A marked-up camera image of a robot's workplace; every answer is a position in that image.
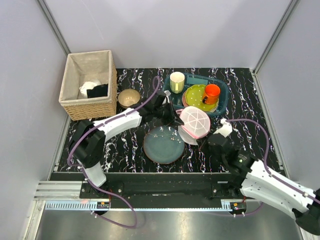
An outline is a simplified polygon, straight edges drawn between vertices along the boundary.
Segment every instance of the orange cup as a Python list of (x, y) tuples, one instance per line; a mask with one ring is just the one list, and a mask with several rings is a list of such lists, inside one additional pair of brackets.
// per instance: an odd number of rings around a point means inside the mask
[(204, 88), (202, 102), (208, 105), (215, 104), (219, 99), (219, 95), (220, 95), (220, 87), (218, 87), (215, 84), (208, 84)]

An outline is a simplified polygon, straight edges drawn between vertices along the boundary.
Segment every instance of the gold bowl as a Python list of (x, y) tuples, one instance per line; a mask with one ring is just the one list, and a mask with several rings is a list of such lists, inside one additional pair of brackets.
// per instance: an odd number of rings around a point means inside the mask
[(137, 104), (140, 100), (140, 93), (134, 89), (125, 89), (118, 95), (118, 102), (124, 109)]

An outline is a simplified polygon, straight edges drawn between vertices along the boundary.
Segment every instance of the white mug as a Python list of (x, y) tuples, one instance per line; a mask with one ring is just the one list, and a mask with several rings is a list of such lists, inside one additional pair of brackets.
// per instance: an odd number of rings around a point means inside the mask
[(185, 86), (185, 75), (182, 72), (175, 71), (170, 74), (170, 88), (175, 94), (181, 93)]

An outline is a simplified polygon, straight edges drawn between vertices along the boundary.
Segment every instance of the black marble tabletop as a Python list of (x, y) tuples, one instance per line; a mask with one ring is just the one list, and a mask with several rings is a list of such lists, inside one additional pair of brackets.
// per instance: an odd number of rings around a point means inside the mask
[[(152, 79), (159, 76), (161, 86), (168, 75), (173, 72), (191, 73), (224, 81), (229, 88), (227, 110), (223, 115), (211, 117), (211, 128), (214, 132), (219, 126), (221, 118), (252, 119), (260, 123), (267, 131), (267, 124), (262, 111), (257, 90), (248, 68), (127, 68), (117, 69), (117, 93), (132, 88), (139, 91), (145, 98), (150, 96), (153, 87)], [(117, 113), (123, 111), (117, 107)], [(78, 169), (67, 165), (68, 142), (76, 129), (76, 121), (71, 121), (67, 137), (61, 154), (58, 172), (77, 172)], [(154, 120), (137, 128), (129, 129), (113, 138), (104, 146), (104, 158), (101, 166), (105, 172), (129, 173), (218, 173), (227, 169), (214, 159), (208, 152), (199, 151), (194, 145), (185, 145), (182, 156), (171, 164), (157, 164), (152, 162), (143, 149), (143, 140), (147, 132), (161, 126), (160, 120)], [(231, 142), (262, 159), (266, 139), (263, 133), (253, 123), (234, 122)], [(279, 163), (270, 142), (268, 165), (280, 172)]]

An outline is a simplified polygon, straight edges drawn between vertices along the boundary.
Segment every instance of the reflective floor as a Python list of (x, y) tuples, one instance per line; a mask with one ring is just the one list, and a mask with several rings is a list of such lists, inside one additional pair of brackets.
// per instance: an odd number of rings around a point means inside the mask
[[(257, 203), (250, 203), (256, 208)], [(265, 205), (248, 217), (208, 212), (138, 212), (139, 227), (125, 229), (85, 211), (45, 210), (37, 240), (301, 240), (293, 219)], [(131, 212), (104, 215), (132, 224)]]

